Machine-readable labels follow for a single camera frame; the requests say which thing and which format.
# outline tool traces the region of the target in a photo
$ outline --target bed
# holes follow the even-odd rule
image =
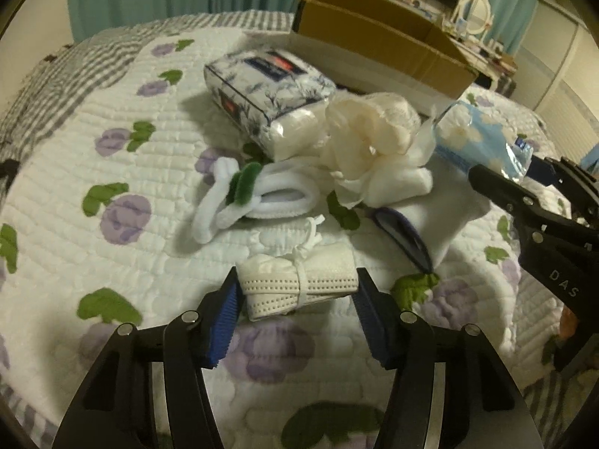
[[[17,248],[0,259],[0,393],[38,446],[51,446],[94,353],[116,325],[169,322],[195,308],[235,262],[286,253],[305,236],[302,220],[233,229],[202,248],[185,234],[211,162],[223,150],[247,158],[249,141],[211,103],[203,64],[267,42],[291,20],[250,11],[100,32],[34,74],[2,121],[0,162],[18,160],[22,170],[10,193],[1,193],[0,241]],[[535,113],[475,85],[462,99],[512,127],[540,156],[556,156]],[[112,202],[86,203],[92,187],[107,184],[114,186]],[[557,191],[525,185],[545,208],[570,214]],[[137,211],[127,231],[119,229],[117,208],[125,202]],[[381,290],[415,274],[366,216],[350,232],[325,201],[317,212],[326,217],[325,241],[349,244]],[[509,220],[493,207],[460,232],[436,270],[439,284],[422,291],[413,309],[446,327],[477,323],[532,400],[547,439],[556,435],[559,412],[546,394],[541,400],[545,379],[555,377],[543,348],[562,305],[520,271],[516,258]],[[370,357],[346,297],[242,322],[227,357],[205,378],[227,448],[357,448],[372,446],[393,373]],[[168,447],[160,370],[155,384],[157,426]],[[310,429],[321,402],[324,415],[340,421],[330,432]]]

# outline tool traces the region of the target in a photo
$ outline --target quilted bedspread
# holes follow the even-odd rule
[[[152,41],[119,82],[83,101],[13,184],[0,219],[0,374],[52,423],[119,323],[165,324],[195,308],[237,262],[288,253],[304,239],[303,219],[245,223],[203,247],[189,235],[215,159],[256,158],[212,103],[203,67],[268,38],[206,28]],[[540,154],[555,154],[531,112],[477,86],[463,98],[525,134]],[[568,214],[555,191],[535,192]],[[540,353],[561,306],[520,272],[501,210],[463,229],[432,290],[361,211],[353,231],[324,196],[321,213],[324,241],[350,245],[379,289],[408,289],[432,324],[477,323],[521,387],[546,373]],[[242,321],[225,359],[204,371],[227,448],[371,447],[393,375],[371,358],[348,297]],[[161,377],[155,370],[156,418],[168,439]]]

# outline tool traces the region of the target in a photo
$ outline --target blue floral package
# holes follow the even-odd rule
[[[437,121],[435,152],[464,172],[482,164],[519,182],[532,160],[532,146],[477,107],[458,102]]]
[[[298,154],[324,133],[326,99],[335,83],[283,49],[235,52],[207,64],[215,102],[273,160]]]

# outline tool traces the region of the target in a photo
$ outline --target metal screw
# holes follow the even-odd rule
[[[119,336],[128,336],[129,334],[131,334],[133,332],[133,325],[131,324],[121,324],[116,332],[119,334]]]
[[[401,313],[400,319],[406,324],[414,324],[418,320],[418,316],[414,312],[404,311]]]
[[[200,315],[196,311],[187,311],[181,314],[181,320],[188,324],[196,322],[198,317],[200,317]]]
[[[464,330],[469,336],[478,336],[480,334],[480,327],[476,324],[466,324]]]

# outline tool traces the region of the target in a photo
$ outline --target floral tissue package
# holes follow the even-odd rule
[[[317,142],[335,83],[282,49],[227,54],[204,68],[216,103],[273,160]]]

